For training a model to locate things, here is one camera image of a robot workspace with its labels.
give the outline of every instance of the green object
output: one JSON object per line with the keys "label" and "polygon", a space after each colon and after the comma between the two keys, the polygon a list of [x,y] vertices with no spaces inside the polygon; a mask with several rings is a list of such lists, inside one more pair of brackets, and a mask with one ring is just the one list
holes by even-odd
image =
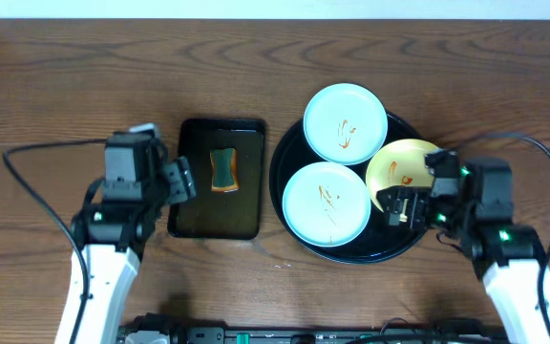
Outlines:
{"label": "green object", "polygon": [[235,149],[215,149],[211,151],[211,163],[214,172],[212,180],[212,190],[222,189],[227,191],[228,188],[237,189],[236,177],[234,175],[235,165]]}
{"label": "green object", "polygon": [[506,231],[506,230],[501,230],[500,231],[500,240],[501,241],[509,241],[511,240],[511,235]]}
{"label": "green object", "polygon": [[249,333],[238,333],[237,344],[249,344]]}
{"label": "green object", "polygon": [[470,171],[465,166],[462,166],[462,168],[459,170],[459,173],[462,175],[462,177],[466,177],[470,174]]}

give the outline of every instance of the yellow plate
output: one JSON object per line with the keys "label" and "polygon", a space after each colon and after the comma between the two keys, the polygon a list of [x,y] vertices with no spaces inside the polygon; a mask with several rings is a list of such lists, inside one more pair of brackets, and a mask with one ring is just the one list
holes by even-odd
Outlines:
{"label": "yellow plate", "polygon": [[377,191],[390,186],[432,186],[434,177],[426,168],[424,155],[436,149],[430,142],[415,139],[397,140],[381,148],[370,160],[365,178],[372,203],[383,211]]}

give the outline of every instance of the wooden surface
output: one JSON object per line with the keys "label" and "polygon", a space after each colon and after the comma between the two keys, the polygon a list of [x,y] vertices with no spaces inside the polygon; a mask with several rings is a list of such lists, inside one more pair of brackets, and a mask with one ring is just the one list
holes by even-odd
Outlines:
{"label": "wooden surface", "polygon": [[[368,87],[441,146],[490,131],[521,131],[550,146],[550,23],[2,20],[0,155],[15,144],[105,138],[146,121],[175,151],[186,118],[262,118],[268,168],[309,99],[337,82]],[[507,141],[475,151],[510,160],[517,220],[547,243],[547,159]],[[66,220],[103,171],[98,147],[14,161]],[[394,316],[498,323],[470,263],[432,232],[383,264],[331,263],[284,230],[267,177],[255,240],[173,239],[162,219],[124,319],[169,312],[235,326],[370,328]],[[0,343],[53,341],[70,253],[0,156]]]}

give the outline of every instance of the sponge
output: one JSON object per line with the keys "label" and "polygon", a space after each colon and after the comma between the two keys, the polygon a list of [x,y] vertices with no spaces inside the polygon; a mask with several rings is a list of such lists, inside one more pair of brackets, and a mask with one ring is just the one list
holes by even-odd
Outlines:
{"label": "sponge", "polygon": [[237,181],[237,150],[235,148],[214,149],[210,152],[211,191],[229,192],[239,189]]}

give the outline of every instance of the rectangular black tray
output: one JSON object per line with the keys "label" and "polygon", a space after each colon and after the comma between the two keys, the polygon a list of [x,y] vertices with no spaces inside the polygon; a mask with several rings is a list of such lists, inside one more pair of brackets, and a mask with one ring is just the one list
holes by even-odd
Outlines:
{"label": "rectangular black tray", "polygon": [[[264,122],[259,119],[187,119],[179,156],[190,164],[197,196],[172,205],[167,229],[175,237],[249,240],[258,234],[264,163]],[[211,191],[212,149],[237,150],[239,190]]]}

